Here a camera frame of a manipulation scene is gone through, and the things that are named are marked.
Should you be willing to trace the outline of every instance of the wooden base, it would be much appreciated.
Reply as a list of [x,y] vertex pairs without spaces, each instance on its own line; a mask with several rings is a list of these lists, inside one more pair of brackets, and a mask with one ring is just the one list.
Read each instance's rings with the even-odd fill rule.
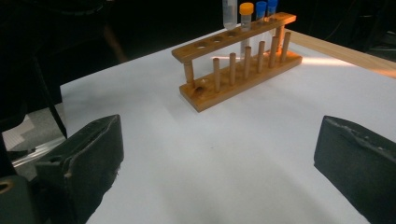
[[220,69],[220,87],[218,92],[215,91],[214,73],[211,73],[195,79],[194,88],[192,88],[190,84],[180,86],[180,93],[198,112],[201,112],[299,65],[303,57],[288,51],[283,63],[281,63],[279,59],[280,52],[276,54],[276,63],[274,67],[269,68],[268,53],[264,53],[262,71],[257,73],[258,56],[251,57],[248,77],[244,77],[243,63],[236,63],[235,81],[233,85],[230,84],[230,67]]

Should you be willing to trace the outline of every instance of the test tube rack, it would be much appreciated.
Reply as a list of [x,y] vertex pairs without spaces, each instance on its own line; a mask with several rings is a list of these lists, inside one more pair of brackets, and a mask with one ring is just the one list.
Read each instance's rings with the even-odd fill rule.
[[[290,32],[285,33],[285,25],[295,20],[295,15],[278,12],[274,20],[253,21],[249,31],[242,32],[238,26],[173,49],[172,55],[184,64],[187,79],[187,83],[179,87],[181,95],[201,112],[299,65],[303,57],[288,50]],[[192,60],[273,29],[276,35],[269,52],[264,51],[263,41],[254,56],[250,55],[251,46],[246,46],[243,60],[237,62],[236,54],[231,52],[230,65],[221,69],[219,58],[215,57],[213,73],[194,79]]]

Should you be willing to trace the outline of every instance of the white table surface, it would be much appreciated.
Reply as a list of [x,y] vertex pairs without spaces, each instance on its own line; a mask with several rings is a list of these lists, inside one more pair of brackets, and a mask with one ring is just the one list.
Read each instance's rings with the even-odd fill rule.
[[[121,117],[125,158],[89,223],[367,223],[314,152],[325,115],[396,141],[395,79],[290,43],[301,65],[198,113],[172,49],[61,87],[69,136]],[[195,78],[212,72],[209,56]]]

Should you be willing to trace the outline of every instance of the orange cap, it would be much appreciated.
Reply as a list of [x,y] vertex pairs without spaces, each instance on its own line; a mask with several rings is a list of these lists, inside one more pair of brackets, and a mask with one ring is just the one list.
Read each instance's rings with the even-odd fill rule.
[[241,15],[250,15],[253,14],[253,3],[242,3],[239,6],[239,14]]

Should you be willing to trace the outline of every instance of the wooden peg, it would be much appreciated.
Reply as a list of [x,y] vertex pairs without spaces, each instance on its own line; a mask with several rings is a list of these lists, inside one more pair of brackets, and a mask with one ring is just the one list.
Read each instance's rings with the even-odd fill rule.
[[245,61],[244,61],[244,78],[248,78],[248,71],[250,69],[250,54],[251,54],[251,46],[246,46]]
[[236,53],[230,54],[230,86],[235,84]]
[[192,61],[184,63],[184,74],[186,76],[187,84],[190,88],[195,88],[194,70],[192,68]]
[[265,41],[260,41],[259,55],[257,57],[257,73],[262,72],[262,64],[264,63],[264,49],[265,49]]
[[215,92],[220,92],[220,60],[219,58],[213,59],[213,76],[215,79]]
[[279,27],[276,28],[276,36],[279,37],[279,41],[278,41],[277,46],[276,46],[276,52],[279,52],[281,50],[281,44],[282,44],[282,41],[283,41],[284,33],[285,33],[285,26],[284,25],[283,26],[279,26]]
[[283,40],[283,46],[282,46],[282,54],[280,55],[281,63],[285,62],[286,56],[288,55],[290,36],[291,36],[291,32],[285,33],[285,39]]
[[272,43],[271,43],[270,60],[268,62],[269,68],[273,68],[275,66],[276,50],[277,50],[278,43],[279,43],[279,37],[273,36]]

